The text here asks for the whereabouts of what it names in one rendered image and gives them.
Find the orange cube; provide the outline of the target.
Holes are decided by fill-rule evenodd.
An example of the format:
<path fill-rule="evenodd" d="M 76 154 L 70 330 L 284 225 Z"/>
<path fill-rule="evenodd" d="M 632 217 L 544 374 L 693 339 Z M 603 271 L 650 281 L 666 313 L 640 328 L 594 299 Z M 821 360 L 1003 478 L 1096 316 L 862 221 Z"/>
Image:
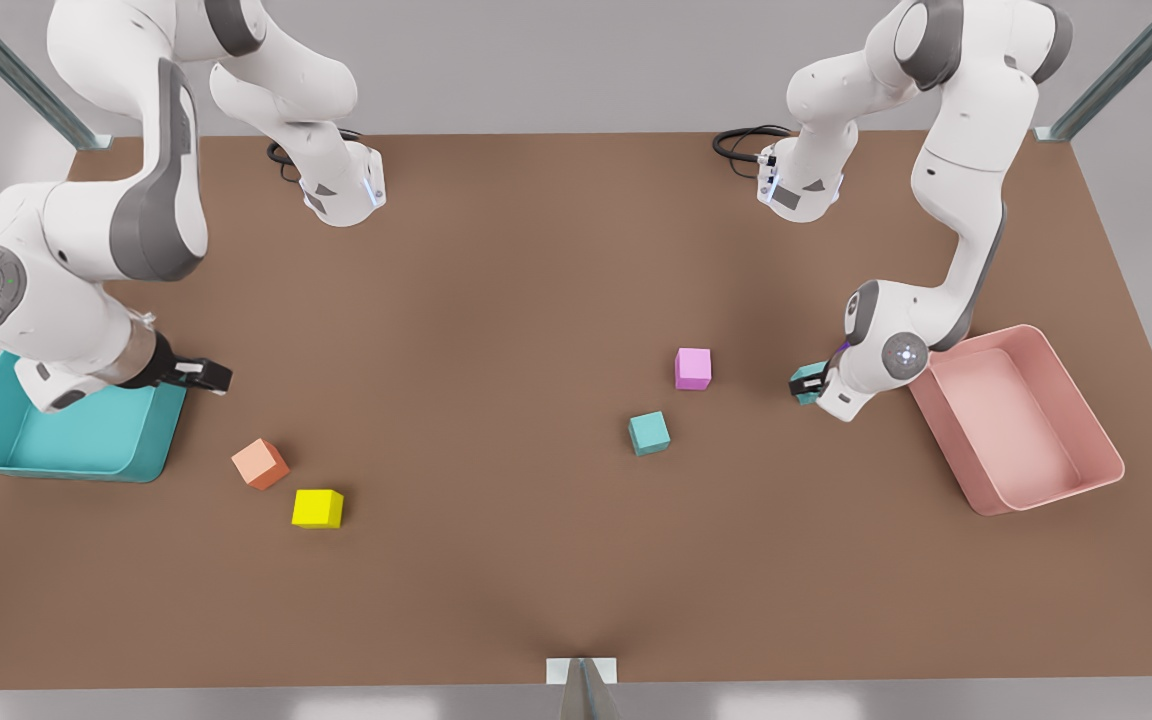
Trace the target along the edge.
<path fill-rule="evenodd" d="M 270 488 L 282 480 L 291 469 L 278 448 L 264 438 L 257 438 L 230 456 L 248 487 Z"/>

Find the teal plastic tray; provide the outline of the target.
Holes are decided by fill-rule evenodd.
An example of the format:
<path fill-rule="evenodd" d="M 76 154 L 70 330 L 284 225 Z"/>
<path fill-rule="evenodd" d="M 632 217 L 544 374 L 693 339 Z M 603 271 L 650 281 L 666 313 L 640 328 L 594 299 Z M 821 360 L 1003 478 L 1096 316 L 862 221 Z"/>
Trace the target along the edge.
<path fill-rule="evenodd" d="M 0 354 L 0 473 L 9 477 L 156 480 L 177 429 L 185 389 L 106 388 L 60 414 L 41 414 Z"/>

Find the yellow cube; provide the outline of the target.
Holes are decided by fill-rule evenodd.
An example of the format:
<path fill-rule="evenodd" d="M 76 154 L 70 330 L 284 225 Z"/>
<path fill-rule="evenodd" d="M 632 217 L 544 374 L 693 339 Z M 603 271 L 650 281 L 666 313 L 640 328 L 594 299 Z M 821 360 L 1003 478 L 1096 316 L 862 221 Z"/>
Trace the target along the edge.
<path fill-rule="evenodd" d="M 305 529 L 338 529 L 342 524 L 344 497 L 335 488 L 297 488 L 291 524 Z"/>

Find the pink plastic tray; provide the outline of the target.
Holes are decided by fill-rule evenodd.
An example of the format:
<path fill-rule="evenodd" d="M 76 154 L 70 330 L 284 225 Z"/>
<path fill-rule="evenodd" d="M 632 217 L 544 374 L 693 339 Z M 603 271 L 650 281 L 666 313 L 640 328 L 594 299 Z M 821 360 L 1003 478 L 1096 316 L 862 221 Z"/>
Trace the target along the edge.
<path fill-rule="evenodd" d="M 932 354 L 909 389 L 982 516 L 1037 509 L 1124 478 L 1123 457 L 1033 325 Z"/>

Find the silver frame post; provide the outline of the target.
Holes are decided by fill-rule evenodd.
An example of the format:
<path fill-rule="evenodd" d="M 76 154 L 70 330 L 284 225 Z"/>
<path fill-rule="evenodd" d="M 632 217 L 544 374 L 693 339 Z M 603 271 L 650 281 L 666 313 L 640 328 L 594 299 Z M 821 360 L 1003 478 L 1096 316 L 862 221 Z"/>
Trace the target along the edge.
<path fill-rule="evenodd" d="M 559 720 L 621 720 L 609 691 L 616 683 L 614 657 L 547 659 L 547 684 L 563 687 Z"/>
<path fill-rule="evenodd" d="M 1036 141 L 1039 143 L 1074 141 L 1151 63 L 1152 22 L 1134 37 L 1134 41 L 1121 51 L 1119 56 L 1102 70 L 1101 76 L 1093 81 L 1055 122 L 1033 129 Z"/>
<path fill-rule="evenodd" d="M 113 137 L 92 132 L 92 129 L 83 123 L 78 115 L 74 114 L 73 109 L 69 109 L 69 106 L 61 101 L 59 96 L 24 65 L 1 38 L 0 78 L 70 143 L 73 149 L 94 151 L 111 147 Z"/>

